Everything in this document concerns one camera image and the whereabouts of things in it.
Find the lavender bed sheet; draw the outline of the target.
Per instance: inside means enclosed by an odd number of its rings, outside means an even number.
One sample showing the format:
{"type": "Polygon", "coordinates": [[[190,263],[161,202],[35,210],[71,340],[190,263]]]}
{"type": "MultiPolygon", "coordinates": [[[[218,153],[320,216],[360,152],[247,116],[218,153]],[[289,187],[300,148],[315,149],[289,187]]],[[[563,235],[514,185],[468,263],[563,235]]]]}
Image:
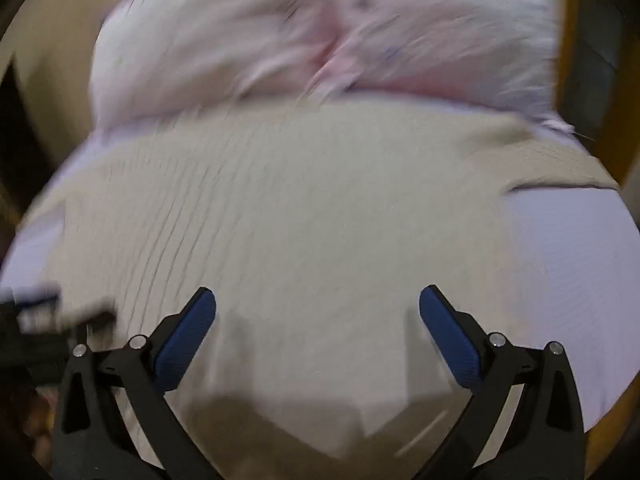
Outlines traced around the lavender bed sheet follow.
{"type": "MultiPolygon", "coordinates": [[[[60,180],[132,137],[109,148],[88,148],[60,180]]],[[[615,185],[583,191],[516,188],[503,203],[514,245],[524,257],[515,306],[524,333],[508,335],[518,344],[540,346],[553,339],[564,344],[586,421],[594,424],[639,367],[632,336],[639,323],[638,230],[615,185]]],[[[57,212],[35,223],[26,220],[1,274],[2,286],[20,291],[60,286],[47,280],[44,270],[63,228],[57,212]]]]}

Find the pink floral pillow left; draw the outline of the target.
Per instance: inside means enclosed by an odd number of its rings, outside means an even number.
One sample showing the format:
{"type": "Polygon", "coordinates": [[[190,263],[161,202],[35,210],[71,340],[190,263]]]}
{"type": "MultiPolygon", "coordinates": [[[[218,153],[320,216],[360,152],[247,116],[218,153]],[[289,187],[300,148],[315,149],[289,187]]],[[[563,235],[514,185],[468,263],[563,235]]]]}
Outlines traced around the pink floral pillow left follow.
{"type": "Polygon", "coordinates": [[[93,50],[96,128],[306,90],[335,34],[329,0],[122,0],[93,50]]]}

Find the pink floral pillow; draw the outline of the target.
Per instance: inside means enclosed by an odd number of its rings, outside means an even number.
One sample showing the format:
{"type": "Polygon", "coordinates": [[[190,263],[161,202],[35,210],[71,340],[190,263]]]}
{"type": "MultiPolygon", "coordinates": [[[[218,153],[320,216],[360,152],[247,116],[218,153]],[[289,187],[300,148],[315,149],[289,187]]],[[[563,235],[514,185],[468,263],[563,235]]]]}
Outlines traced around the pink floral pillow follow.
{"type": "Polygon", "coordinates": [[[306,90],[335,34],[329,0],[122,0],[93,50],[96,128],[306,90]]]}
{"type": "Polygon", "coordinates": [[[559,23],[551,0],[332,0],[335,46],[317,92],[398,91],[508,110],[555,111],[559,23]]]}

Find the pink floral pillow right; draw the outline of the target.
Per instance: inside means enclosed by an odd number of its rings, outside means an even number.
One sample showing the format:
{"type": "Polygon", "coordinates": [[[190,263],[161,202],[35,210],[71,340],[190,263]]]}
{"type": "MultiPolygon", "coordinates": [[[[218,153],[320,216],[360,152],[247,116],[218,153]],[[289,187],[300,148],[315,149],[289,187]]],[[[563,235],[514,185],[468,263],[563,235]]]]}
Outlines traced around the pink floral pillow right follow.
{"type": "Polygon", "coordinates": [[[335,46],[317,92],[398,91],[508,110],[555,111],[559,23],[551,0],[332,0],[335,46]]]}

